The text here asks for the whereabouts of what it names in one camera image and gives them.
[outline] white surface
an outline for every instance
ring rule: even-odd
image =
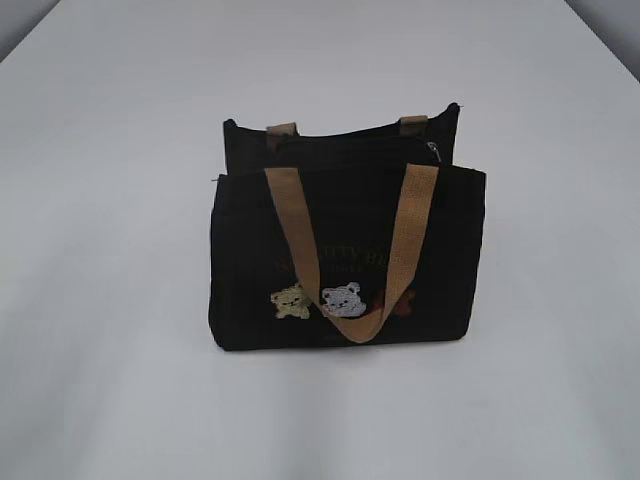
[[[266,3],[63,0],[0,68],[0,478],[640,478],[637,82],[559,0]],[[450,100],[468,336],[219,350],[221,122]]]

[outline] yellow bear patch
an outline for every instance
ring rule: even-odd
[[[309,318],[311,299],[307,297],[299,283],[296,283],[293,287],[272,293],[271,303],[278,309],[276,318],[284,318],[287,315],[298,318]]]

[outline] strap loop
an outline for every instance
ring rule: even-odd
[[[424,135],[428,121],[429,117],[426,115],[400,117],[400,136],[419,137]]]
[[[285,135],[291,137],[298,136],[298,127],[295,122],[281,123],[280,125],[267,127],[267,148],[275,152],[278,143],[280,143]]]

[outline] black tote bag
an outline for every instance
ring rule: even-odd
[[[462,337],[484,173],[442,165],[414,145],[396,156],[366,141],[291,147],[277,161],[295,167],[219,179],[209,311],[216,342],[250,350]]]

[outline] white bear patch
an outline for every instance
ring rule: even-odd
[[[350,282],[344,287],[325,288],[322,298],[325,303],[322,308],[334,317],[359,317],[367,309],[367,305],[360,300],[360,285]]]

